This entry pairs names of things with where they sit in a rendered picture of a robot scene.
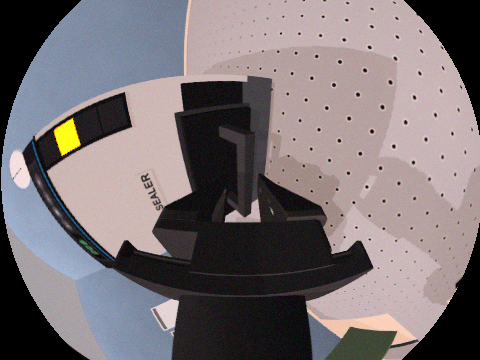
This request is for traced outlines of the white benchtop heat sealer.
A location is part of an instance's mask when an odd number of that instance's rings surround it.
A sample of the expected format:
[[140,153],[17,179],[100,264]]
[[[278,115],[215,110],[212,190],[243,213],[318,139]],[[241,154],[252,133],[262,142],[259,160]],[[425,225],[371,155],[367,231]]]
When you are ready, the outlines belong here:
[[23,158],[53,217],[103,266],[112,268],[124,240],[161,255],[152,229],[164,206],[223,174],[225,219],[251,214],[265,175],[271,88],[270,78],[222,74],[128,85],[53,120]]

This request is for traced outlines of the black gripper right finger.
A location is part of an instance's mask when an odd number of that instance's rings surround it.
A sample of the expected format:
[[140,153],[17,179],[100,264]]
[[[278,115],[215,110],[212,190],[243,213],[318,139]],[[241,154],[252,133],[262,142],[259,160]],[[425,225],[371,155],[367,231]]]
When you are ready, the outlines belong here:
[[263,174],[258,174],[257,188],[261,222],[316,219],[322,227],[327,222],[320,205],[275,184]]

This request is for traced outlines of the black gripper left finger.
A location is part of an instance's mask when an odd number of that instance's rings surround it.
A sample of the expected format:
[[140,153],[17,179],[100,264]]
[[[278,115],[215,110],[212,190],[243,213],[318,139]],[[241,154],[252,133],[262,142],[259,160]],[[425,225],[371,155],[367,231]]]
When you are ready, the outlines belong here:
[[225,222],[227,196],[228,177],[227,174],[223,174],[209,185],[164,206],[159,218],[172,217]]

